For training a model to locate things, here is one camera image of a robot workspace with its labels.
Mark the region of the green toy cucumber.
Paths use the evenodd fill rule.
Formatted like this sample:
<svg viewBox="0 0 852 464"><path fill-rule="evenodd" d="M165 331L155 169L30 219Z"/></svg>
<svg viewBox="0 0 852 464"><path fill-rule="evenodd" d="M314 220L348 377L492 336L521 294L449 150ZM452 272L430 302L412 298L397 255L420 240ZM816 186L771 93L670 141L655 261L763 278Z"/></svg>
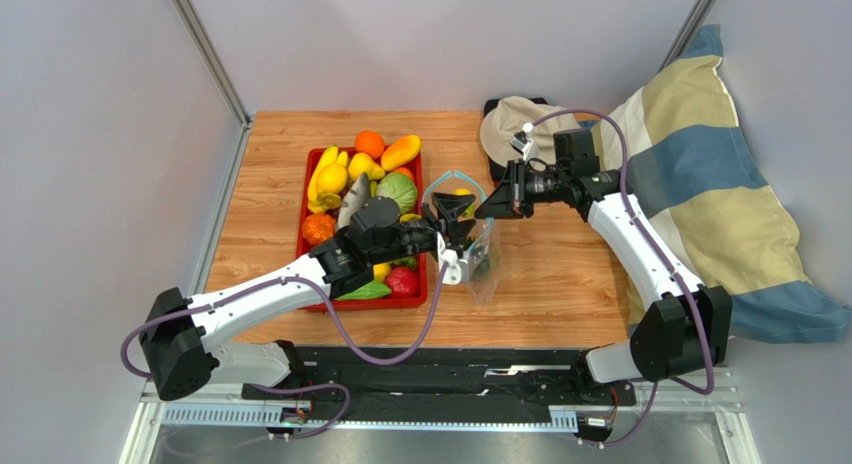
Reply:
<svg viewBox="0 0 852 464"><path fill-rule="evenodd" d="M338 301L376 300L390 295L392 289L380 281L371 281L360 288L337 297Z"/></svg>

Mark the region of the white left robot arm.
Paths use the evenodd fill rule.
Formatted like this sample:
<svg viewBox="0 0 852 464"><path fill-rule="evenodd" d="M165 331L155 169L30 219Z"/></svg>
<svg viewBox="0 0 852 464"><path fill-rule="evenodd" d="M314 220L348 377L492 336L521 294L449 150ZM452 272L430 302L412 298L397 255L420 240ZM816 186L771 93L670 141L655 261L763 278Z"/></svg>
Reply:
<svg viewBox="0 0 852 464"><path fill-rule="evenodd" d="M422 216L404 222L398 204L371 197L335 235L284 267L242 284L185 297L178 288L161 292L146 322L132 332L158 397L187 397L212 379L236 377L264 388L285 380L289 356L279 345L234 349L231 339L284 313L350 294L374 278L378 264L431 254L439 279L457 284L463 244L474 228L464 212L472 195L435 193Z"/></svg>

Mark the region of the clear zip top bag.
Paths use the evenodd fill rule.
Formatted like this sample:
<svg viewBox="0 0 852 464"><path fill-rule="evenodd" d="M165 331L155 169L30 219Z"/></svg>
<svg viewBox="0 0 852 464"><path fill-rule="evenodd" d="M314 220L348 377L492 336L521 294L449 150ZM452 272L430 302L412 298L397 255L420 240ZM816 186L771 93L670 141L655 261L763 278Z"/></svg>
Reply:
<svg viewBox="0 0 852 464"><path fill-rule="evenodd" d="M426 205L436 217L431 204L431 195L435 192L454 194L473 194L474 205L465 213L478 224L465 242L465 251L470 262L470 281L463 284L474 304L484 305L490 302L499 284L500 245L499 232L494 219L477 219L476 208L488 197L488 193L471 177L459 170L446 171L429 184L423 191L420 203Z"/></svg>

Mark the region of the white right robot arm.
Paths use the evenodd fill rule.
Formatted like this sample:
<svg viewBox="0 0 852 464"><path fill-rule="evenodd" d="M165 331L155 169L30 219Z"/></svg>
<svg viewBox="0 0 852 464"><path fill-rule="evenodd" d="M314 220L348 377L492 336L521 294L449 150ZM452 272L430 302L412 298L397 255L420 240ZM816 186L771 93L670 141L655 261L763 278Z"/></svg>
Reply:
<svg viewBox="0 0 852 464"><path fill-rule="evenodd" d="M706 286L665 245L622 172L601 170L589 131L555 133L555 161L546 164L537 158L533 129L527 123L513 136L511 145L523 156L508 162L495 191L474 215L529 218L538 204L563 202L614 252L638 292L644 315L627 340L586 351L577 365L582 375L605 384L711 372L725 358L731 296L721 286Z"/></svg>

